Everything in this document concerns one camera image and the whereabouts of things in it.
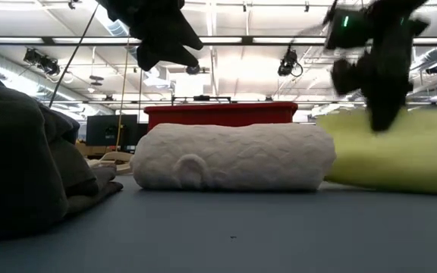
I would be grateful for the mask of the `beige striped cloth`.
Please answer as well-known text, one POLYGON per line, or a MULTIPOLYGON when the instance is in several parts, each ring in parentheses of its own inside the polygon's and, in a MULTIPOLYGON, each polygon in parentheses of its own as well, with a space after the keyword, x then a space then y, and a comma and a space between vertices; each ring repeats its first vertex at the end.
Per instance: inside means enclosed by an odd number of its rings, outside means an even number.
POLYGON ((91 168, 115 166, 118 175, 130 174, 130 161, 133 156, 127 152, 108 152, 100 159, 87 159, 86 162, 91 168))

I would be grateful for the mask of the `black ceiling beam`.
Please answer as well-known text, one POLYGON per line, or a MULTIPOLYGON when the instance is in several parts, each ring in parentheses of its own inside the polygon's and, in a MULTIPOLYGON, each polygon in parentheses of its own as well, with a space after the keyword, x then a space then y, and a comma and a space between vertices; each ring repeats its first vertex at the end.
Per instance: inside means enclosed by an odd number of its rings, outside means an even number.
MULTIPOLYGON (((322 46, 324 36, 201 36, 205 46, 322 46)), ((0 36, 0 46, 138 46, 140 40, 124 36, 0 36)), ((437 46, 437 36, 422 36, 413 40, 414 46, 437 46)))

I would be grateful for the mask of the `white lace garment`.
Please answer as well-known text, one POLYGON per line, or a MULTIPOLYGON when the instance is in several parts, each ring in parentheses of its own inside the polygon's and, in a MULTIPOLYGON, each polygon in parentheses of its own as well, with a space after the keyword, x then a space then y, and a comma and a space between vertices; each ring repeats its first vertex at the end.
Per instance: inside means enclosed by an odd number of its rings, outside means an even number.
POLYGON ((130 166, 145 189, 315 191, 335 159, 332 136, 316 125, 159 124, 130 166))

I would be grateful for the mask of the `red plastic laundry basket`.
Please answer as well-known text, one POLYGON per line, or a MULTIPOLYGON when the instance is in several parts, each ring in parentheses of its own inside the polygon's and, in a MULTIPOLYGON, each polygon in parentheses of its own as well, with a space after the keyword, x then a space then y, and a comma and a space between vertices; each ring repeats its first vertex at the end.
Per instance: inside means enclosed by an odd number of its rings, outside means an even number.
POLYGON ((298 105, 293 102, 227 103, 210 105, 149 106, 148 130, 158 124, 219 125, 291 123, 298 105))

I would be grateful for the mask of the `black monitor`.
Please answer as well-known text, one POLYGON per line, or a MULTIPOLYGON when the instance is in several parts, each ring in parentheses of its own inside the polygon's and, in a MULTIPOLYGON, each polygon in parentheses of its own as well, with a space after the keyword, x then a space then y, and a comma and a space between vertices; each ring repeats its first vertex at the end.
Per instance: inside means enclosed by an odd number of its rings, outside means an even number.
POLYGON ((97 115, 87 118, 88 146, 135 146, 147 134, 148 123, 139 123, 137 115, 97 115))

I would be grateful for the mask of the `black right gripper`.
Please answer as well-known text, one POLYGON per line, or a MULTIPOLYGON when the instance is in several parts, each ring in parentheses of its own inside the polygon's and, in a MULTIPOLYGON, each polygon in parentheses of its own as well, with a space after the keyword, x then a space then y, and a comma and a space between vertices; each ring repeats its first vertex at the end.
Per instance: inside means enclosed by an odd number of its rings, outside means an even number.
POLYGON ((361 92, 366 97, 372 131, 389 129, 413 89, 409 73, 411 47, 371 49, 358 60, 361 92), (386 116, 383 101, 386 101, 386 116))

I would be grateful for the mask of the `cardboard box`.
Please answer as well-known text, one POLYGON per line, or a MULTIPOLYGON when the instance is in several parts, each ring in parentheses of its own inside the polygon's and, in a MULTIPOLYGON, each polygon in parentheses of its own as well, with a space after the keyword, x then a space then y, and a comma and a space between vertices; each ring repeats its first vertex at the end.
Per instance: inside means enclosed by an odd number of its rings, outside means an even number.
POLYGON ((84 157, 97 156, 102 157, 108 152, 114 152, 114 146, 88 146, 82 142, 75 143, 76 148, 84 157))

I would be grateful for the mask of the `yellow shirt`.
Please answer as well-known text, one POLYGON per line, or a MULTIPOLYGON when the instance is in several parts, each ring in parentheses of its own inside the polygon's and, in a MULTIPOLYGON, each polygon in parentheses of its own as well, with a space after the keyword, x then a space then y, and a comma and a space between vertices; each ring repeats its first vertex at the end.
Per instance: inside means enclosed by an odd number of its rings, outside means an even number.
POLYGON ((326 180, 374 190, 437 194, 437 109, 403 110, 387 131, 373 132, 365 111, 317 118, 337 158, 326 180))

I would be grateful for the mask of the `dark grey garment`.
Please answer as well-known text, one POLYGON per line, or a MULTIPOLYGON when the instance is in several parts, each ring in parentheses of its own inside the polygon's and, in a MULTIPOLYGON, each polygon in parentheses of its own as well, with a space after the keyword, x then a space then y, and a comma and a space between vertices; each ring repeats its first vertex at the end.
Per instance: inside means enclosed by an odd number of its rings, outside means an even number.
POLYGON ((0 240, 22 237, 122 190, 114 164, 91 167, 80 125, 0 81, 0 240))

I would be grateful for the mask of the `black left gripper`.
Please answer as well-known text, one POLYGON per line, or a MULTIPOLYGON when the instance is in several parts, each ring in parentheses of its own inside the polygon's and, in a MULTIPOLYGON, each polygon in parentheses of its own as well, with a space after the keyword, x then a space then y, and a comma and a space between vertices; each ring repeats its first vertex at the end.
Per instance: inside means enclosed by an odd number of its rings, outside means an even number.
POLYGON ((198 60, 185 46, 200 50, 203 42, 180 11, 134 11, 130 34, 139 39, 137 63, 149 71, 160 61, 196 67, 198 60))

